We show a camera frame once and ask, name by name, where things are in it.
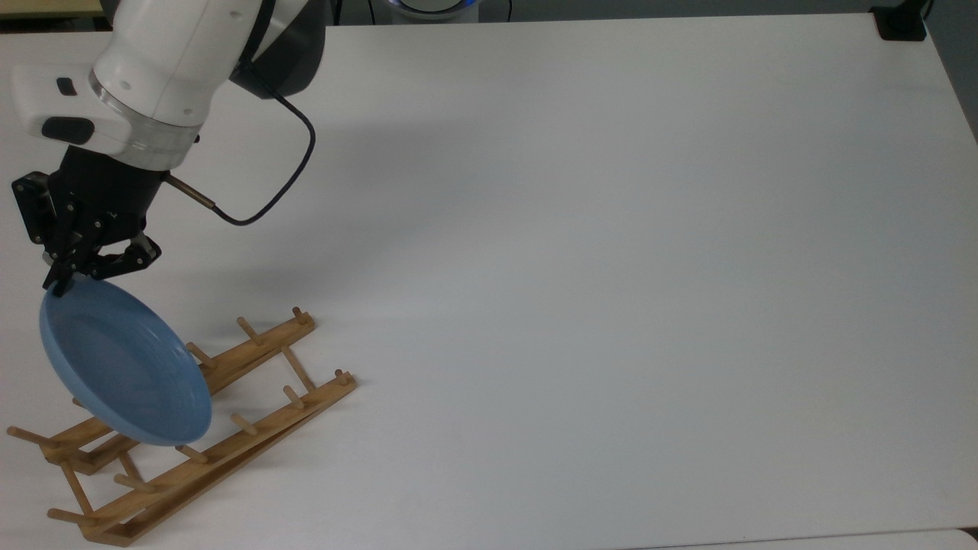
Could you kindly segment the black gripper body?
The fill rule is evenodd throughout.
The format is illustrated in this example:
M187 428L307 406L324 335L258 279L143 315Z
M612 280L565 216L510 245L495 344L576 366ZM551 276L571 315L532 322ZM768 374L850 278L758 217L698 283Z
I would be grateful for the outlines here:
M55 215L53 241L67 246L74 235L101 222L98 246L132 240L144 233L146 214L167 171L142 170L108 154L69 146L48 179Z

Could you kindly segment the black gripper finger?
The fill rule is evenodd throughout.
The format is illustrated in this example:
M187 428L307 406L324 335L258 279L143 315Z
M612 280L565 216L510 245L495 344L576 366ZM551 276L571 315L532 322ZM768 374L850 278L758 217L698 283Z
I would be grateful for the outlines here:
M138 235L129 241L120 254L92 254L84 264L79 265L79 272L94 280L107 280L147 269L161 255L162 250L156 241L146 235Z
M67 263L73 250L78 208L70 195L54 192L49 175L31 172L11 184L15 202L29 240L41 244L50 265L43 289L62 297L73 282L73 268Z

